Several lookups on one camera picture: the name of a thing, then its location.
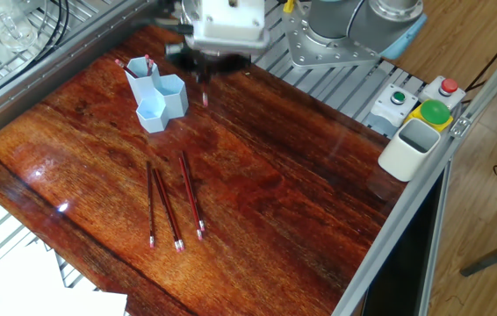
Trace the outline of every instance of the white cup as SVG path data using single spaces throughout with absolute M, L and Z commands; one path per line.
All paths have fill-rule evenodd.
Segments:
M 440 141 L 440 133 L 417 118 L 396 132 L 378 163 L 398 180 L 408 182 Z

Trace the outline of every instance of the wooden floor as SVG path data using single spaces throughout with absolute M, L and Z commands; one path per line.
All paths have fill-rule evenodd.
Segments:
M 497 248 L 497 97 L 453 161 L 429 315 L 497 315 L 497 264 L 459 270 Z
M 430 0 L 424 12 L 426 25 L 394 62 L 426 82 L 443 75 L 466 88 L 497 52 L 497 0 Z

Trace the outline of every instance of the wooden tabletop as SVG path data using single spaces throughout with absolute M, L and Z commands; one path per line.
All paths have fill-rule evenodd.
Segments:
M 404 189 L 377 159 L 387 140 L 255 66 L 201 87 L 148 27 L 0 131 L 0 204 L 133 315 L 329 315 Z M 148 134 L 124 72 L 149 54 L 186 82 L 190 108 Z M 185 151 L 206 236 L 178 157 Z M 155 194 L 162 173 L 186 250 Z

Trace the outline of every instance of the hexagonal cup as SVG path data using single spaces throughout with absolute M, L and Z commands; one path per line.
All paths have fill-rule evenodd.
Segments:
M 155 86 L 161 92 L 164 103 L 167 105 L 170 119 L 181 118 L 188 110 L 188 96 L 186 85 L 177 75 L 164 75 L 160 77 Z
M 169 123 L 167 106 L 159 97 L 150 97 L 141 101 L 140 106 L 135 111 L 140 120 L 141 126 L 149 133 L 164 131 Z
M 127 63 L 127 67 L 138 76 L 138 78 L 133 78 L 126 72 L 127 81 L 132 88 L 137 105 L 141 104 L 143 99 L 158 96 L 155 86 L 159 84 L 161 76 L 159 75 L 157 65 L 153 65 L 153 73 L 151 76 L 147 76 L 148 68 L 145 57 L 131 59 Z

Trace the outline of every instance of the metal mounting plate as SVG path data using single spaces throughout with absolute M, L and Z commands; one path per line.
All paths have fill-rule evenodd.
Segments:
M 331 68 L 340 66 L 375 65 L 380 57 L 349 38 L 317 40 L 317 34 L 306 21 L 311 4 L 284 12 L 282 24 L 290 46 L 293 66 L 300 68 Z

